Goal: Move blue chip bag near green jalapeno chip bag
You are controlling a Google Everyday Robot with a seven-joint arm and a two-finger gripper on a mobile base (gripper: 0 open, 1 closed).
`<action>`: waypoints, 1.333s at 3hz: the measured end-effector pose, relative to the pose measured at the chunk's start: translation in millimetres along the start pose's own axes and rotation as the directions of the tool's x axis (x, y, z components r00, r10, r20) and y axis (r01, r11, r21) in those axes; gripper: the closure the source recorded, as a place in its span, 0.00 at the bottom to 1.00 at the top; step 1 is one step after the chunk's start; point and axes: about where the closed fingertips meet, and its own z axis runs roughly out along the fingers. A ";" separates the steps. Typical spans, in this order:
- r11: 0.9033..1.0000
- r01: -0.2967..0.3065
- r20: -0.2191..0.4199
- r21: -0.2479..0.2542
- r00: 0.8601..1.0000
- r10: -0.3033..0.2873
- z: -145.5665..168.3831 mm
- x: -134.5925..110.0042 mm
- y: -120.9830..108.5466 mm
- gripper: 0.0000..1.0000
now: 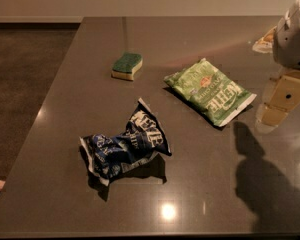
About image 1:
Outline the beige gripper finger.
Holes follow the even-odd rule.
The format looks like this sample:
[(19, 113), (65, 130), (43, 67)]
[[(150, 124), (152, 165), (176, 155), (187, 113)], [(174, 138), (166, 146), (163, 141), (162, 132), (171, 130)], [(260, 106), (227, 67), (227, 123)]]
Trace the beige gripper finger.
[(256, 112), (255, 127), (260, 133), (268, 134), (275, 130), (287, 116), (287, 112), (261, 104)]

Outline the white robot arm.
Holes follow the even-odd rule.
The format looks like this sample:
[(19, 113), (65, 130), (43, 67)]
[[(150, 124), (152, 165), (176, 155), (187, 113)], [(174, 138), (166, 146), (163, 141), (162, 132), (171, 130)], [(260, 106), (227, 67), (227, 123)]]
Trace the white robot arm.
[(255, 42), (253, 50), (271, 53), (281, 66), (265, 85), (256, 112), (257, 130), (270, 133), (300, 104), (300, 0), (296, 0), (277, 25)]

